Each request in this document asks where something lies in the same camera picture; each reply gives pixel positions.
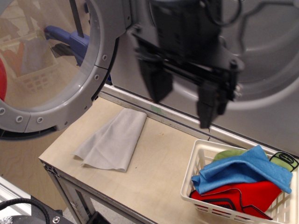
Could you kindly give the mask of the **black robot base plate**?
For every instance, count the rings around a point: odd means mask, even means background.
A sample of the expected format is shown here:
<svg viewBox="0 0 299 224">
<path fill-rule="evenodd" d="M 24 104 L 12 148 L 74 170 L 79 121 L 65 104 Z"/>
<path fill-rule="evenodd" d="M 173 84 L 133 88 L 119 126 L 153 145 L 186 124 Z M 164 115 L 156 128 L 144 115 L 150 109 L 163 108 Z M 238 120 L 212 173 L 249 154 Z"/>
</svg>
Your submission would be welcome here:
<svg viewBox="0 0 299 224">
<path fill-rule="evenodd" d="M 1 198 L 0 211 L 12 208 L 15 214 L 0 216 L 2 224 L 71 224 L 61 210 L 54 210 L 34 197 Z"/>
</svg>

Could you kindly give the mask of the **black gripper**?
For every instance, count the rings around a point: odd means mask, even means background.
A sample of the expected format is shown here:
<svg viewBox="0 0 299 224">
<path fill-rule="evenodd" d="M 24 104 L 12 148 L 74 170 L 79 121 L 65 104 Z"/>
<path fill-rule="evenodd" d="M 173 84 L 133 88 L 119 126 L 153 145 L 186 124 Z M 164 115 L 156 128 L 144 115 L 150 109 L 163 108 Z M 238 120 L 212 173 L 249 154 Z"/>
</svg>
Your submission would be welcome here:
<svg viewBox="0 0 299 224">
<path fill-rule="evenodd" d="M 242 2 L 227 20 L 221 0 L 151 0 L 149 7 L 154 25 L 134 36 L 150 98 L 159 103 L 172 91 L 172 74 L 183 76 L 199 86 L 197 112 L 200 128 L 207 129 L 234 99 L 243 68 L 219 39 L 221 30 L 239 19 Z"/>
</svg>

